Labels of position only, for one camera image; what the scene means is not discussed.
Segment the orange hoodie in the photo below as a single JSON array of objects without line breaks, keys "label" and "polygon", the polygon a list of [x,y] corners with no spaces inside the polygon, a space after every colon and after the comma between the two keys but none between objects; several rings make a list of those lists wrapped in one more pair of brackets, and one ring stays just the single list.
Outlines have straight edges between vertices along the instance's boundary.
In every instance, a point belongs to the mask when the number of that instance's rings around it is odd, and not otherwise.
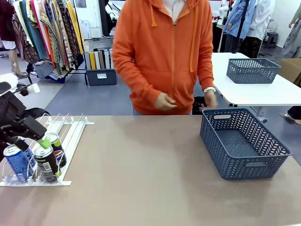
[{"label": "orange hoodie", "polygon": [[[188,114],[193,88],[213,86],[212,13],[208,0],[186,0],[175,24],[162,0],[126,0],[117,22],[113,61],[130,87],[134,109],[141,114]],[[177,108],[160,111],[160,92]]]}]

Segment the brown table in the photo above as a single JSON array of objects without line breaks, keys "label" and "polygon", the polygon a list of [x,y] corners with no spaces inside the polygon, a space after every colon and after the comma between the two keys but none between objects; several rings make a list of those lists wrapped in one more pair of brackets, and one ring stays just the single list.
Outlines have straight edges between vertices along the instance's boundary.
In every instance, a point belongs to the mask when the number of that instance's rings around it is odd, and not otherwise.
[{"label": "brown table", "polygon": [[301,168],[223,180],[200,116],[90,116],[65,187],[0,187],[1,226],[279,226],[301,222]]}]

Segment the book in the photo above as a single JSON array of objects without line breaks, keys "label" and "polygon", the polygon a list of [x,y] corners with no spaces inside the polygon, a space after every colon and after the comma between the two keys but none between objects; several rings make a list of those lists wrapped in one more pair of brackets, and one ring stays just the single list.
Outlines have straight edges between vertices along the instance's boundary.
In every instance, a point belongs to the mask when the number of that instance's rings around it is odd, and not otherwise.
[{"label": "book", "polygon": [[100,67],[101,67],[101,69],[105,69],[105,67],[104,67],[104,61],[103,61],[103,51],[102,50],[98,51],[98,56],[99,56],[99,61],[100,61]]},{"label": "book", "polygon": [[89,53],[85,53],[85,58],[86,58],[87,70],[91,70],[91,63],[90,63],[90,55],[89,55]]},{"label": "book", "polygon": [[94,52],[94,55],[95,55],[96,69],[100,69],[100,62],[99,62],[99,57],[98,57],[98,51]]},{"label": "book", "polygon": [[113,57],[112,57],[112,49],[110,49],[110,59],[111,59],[111,69],[114,69]]},{"label": "book", "polygon": [[110,69],[109,52],[107,49],[105,49],[103,52],[104,52],[105,68]]},{"label": "book", "polygon": [[90,52],[89,55],[90,55],[91,69],[95,70],[96,69],[96,64],[95,64],[94,52]]}]

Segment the white wire rack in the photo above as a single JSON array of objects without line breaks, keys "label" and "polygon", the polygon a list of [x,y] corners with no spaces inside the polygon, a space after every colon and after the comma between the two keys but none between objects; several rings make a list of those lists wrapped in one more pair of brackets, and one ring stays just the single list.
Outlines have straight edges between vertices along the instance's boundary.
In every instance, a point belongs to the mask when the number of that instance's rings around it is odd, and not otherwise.
[{"label": "white wire rack", "polygon": [[[94,125],[94,122],[89,122],[86,115],[82,114],[81,116],[72,116],[70,114],[64,116],[58,114],[57,116],[43,115],[38,122],[41,121],[44,117],[47,117],[48,120],[44,124],[44,127],[47,128],[46,133],[57,133],[59,134],[62,142],[62,147],[64,149],[63,154],[66,155],[67,163],[64,167],[58,169],[62,173],[57,179],[56,183],[47,183],[43,181],[42,173],[39,171],[38,167],[32,167],[30,161],[27,166],[27,181],[20,182],[16,175],[14,175],[13,170],[11,169],[8,161],[3,165],[2,169],[2,182],[0,186],[69,186],[71,181],[64,181],[64,177],[68,170],[68,167],[73,158],[76,147],[79,143],[81,135],[84,131],[86,125]],[[39,144],[36,141],[31,141],[29,147],[33,150],[37,148]],[[29,176],[30,169],[33,172],[32,176]]]}]

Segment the sleeve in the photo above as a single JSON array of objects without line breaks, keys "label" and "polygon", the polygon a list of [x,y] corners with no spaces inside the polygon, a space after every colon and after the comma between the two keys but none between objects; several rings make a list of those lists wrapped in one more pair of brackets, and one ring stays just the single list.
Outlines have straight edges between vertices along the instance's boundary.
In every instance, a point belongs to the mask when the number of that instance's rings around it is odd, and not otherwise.
[{"label": "sleeve", "polygon": [[293,16],[292,24],[294,24],[294,23],[296,22],[296,20],[297,20],[298,18],[300,18],[300,17],[301,17],[301,4],[300,4],[300,6],[299,6],[297,12],[296,12],[295,15]]},{"label": "sleeve", "polygon": [[245,4],[245,1],[237,0],[233,8],[233,16],[231,17],[229,24],[236,24],[237,22],[239,22],[243,14]]},{"label": "sleeve", "polygon": [[200,36],[200,45],[198,52],[198,80],[202,89],[214,87],[213,85],[213,70],[212,70],[212,51],[213,51],[213,31],[212,31],[212,12],[209,1],[208,10],[205,18],[204,30]]},{"label": "sleeve", "polygon": [[136,95],[155,103],[160,91],[153,88],[142,76],[134,63],[134,37],[132,4],[134,0],[126,0],[116,25],[113,40],[113,62],[116,72]]},{"label": "sleeve", "polygon": [[15,8],[6,0],[0,0],[0,12],[6,15],[13,15]]},{"label": "sleeve", "polygon": [[257,7],[256,10],[258,10],[258,16],[252,21],[250,26],[253,30],[273,13],[273,5],[270,4],[270,1],[265,1],[262,4],[257,5]]}]

